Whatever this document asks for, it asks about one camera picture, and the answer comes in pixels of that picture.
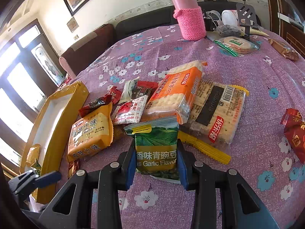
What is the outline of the green pea snack bag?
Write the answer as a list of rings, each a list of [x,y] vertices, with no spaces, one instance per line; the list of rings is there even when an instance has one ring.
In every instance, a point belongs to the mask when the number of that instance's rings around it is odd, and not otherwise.
[[[143,175],[178,181],[177,140],[179,123],[175,116],[133,123],[124,128],[134,138],[136,168]]]

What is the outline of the yellow cheese biscuit bag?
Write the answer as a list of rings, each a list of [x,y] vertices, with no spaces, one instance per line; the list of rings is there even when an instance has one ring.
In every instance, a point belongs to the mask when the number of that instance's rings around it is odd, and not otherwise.
[[[68,141],[68,161],[93,156],[113,141],[112,103],[101,106],[76,121]]]

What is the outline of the clear soda cracker pack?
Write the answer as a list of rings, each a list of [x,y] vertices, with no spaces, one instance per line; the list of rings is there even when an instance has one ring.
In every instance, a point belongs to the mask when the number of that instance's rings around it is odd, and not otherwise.
[[[201,81],[178,138],[214,160],[229,164],[231,143],[249,94],[242,86]]]

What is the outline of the white red snack pack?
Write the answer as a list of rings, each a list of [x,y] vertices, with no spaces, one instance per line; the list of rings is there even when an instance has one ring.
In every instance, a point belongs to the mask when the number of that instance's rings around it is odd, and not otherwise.
[[[118,106],[113,114],[113,125],[139,123],[146,106],[148,96],[144,95]]]

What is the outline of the red black candy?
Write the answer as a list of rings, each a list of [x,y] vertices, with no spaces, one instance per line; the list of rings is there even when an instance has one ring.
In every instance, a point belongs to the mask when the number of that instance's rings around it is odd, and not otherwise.
[[[100,98],[97,98],[94,101],[91,101],[89,104],[83,106],[79,109],[79,115],[81,118],[85,117],[89,113],[93,112],[94,110],[98,109],[101,106],[108,105],[112,100],[111,95],[106,95]]]

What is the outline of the white candy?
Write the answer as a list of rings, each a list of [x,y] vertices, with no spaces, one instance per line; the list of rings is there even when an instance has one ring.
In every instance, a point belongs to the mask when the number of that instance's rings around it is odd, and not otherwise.
[[[123,89],[123,92],[121,94],[121,98],[120,98],[118,104],[123,104],[123,103],[131,100],[133,90],[136,87],[136,84],[139,79],[140,79],[140,77],[136,77],[135,79],[129,80],[125,83],[124,89]]]

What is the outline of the orange cracker pack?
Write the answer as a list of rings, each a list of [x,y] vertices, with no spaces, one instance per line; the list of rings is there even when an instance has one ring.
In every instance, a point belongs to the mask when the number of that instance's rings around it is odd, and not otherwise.
[[[170,69],[147,102],[141,122],[176,116],[179,124],[186,123],[207,65],[195,60]]]

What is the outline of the red black candy bar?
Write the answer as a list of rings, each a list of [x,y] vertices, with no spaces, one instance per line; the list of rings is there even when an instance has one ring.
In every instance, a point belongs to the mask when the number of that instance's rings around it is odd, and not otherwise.
[[[135,88],[132,91],[131,98],[136,99],[147,95],[149,98],[155,92],[158,87],[157,82],[150,82],[150,81],[137,81]]]

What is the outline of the dark red rose snack bag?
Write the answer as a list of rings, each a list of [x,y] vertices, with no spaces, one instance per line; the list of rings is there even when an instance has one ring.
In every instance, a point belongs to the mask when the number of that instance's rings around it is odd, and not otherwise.
[[[286,109],[281,124],[284,135],[288,139],[294,153],[302,164],[305,162],[305,124],[301,113],[297,109]]]

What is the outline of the red candy wrapper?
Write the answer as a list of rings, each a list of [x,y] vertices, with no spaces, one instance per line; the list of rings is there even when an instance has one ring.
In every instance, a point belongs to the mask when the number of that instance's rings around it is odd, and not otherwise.
[[[107,96],[111,96],[112,104],[117,104],[121,99],[122,91],[116,86],[113,86],[107,93]]]

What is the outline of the yellow cardboard tray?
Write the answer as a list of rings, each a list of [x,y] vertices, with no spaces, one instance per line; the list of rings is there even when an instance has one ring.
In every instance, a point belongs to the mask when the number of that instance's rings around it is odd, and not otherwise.
[[[72,125],[88,95],[87,87],[77,81],[47,98],[24,147],[21,174],[26,172],[26,157],[35,144],[40,145],[38,163],[41,175],[59,170]]]

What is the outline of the purple floral tablecloth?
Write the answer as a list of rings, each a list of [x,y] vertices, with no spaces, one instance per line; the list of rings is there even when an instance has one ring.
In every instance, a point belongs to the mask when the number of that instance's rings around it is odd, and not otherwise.
[[[304,209],[304,55],[274,33],[192,41],[178,25],[112,45],[74,79],[87,102],[96,228],[288,228]]]

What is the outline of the round crackers clear pack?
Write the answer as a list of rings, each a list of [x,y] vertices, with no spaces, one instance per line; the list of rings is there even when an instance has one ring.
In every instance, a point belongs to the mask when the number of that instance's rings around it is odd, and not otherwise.
[[[228,36],[215,39],[213,42],[236,57],[240,54],[245,55],[254,50],[259,50],[257,45],[240,37]]]

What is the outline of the clear plastic bag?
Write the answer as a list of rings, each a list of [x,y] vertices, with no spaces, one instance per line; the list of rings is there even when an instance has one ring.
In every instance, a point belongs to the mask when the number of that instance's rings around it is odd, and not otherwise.
[[[206,28],[206,37],[211,41],[228,36],[239,37],[242,31],[237,26],[225,25],[218,11],[204,11],[203,18]]]

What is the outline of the pink thermos knitted sleeve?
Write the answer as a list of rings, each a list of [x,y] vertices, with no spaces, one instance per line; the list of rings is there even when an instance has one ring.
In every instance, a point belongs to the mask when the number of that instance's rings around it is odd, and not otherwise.
[[[181,34],[185,40],[196,41],[205,38],[206,29],[201,7],[197,0],[172,0]]]

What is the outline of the brown snack bag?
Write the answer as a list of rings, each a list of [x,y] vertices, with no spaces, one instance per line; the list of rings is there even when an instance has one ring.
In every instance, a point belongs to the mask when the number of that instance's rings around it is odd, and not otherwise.
[[[289,59],[291,61],[299,60],[299,55],[298,55],[297,51],[295,51],[288,44],[275,40],[275,39],[272,39],[272,38],[268,39],[268,42],[284,58]]]

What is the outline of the beige horn-shaped object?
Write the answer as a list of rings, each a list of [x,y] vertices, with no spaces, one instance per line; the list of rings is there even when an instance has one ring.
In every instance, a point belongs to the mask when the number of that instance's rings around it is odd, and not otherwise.
[[[264,36],[264,37],[270,37],[267,33],[264,33],[263,31],[256,30],[256,29],[253,29],[253,28],[250,28],[250,34],[251,35],[260,35],[260,36]]]

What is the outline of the white container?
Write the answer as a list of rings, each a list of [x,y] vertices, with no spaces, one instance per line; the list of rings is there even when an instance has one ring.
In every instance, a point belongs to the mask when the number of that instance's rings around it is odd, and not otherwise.
[[[221,19],[224,25],[239,26],[237,10],[223,10]]]

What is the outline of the black sofa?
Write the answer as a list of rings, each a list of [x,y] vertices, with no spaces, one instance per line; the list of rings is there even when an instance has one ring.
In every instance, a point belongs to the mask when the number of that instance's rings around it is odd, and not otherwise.
[[[227,0],[207,0],[198,2],[198,5],[201,7],[202,11],[215,10],[220,14],[224,10],[236,9],[236,4],[236,2],[229,2]],[[177,20],[173,17],[174,9],[175,8],[173,5],[163,7],[119,22],[115,27],[117,40],[121,40],[159,26],[170,26],[177,24]]]

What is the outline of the wooden cabinet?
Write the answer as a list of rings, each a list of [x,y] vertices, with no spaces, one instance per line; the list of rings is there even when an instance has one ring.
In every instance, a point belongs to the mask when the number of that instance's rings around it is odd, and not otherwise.
[[[270,30],[304,57],[304,22],[286,0],[268,0]]]

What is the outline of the small wall plaque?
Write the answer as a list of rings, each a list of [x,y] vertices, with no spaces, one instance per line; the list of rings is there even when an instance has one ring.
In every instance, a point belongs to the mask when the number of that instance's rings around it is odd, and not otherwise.
[[[67,26],[68,26],[69,30],[71,31],[71,33],[73,33],[79,27],[79,25],[74,17],[72,17],[67,22]]]

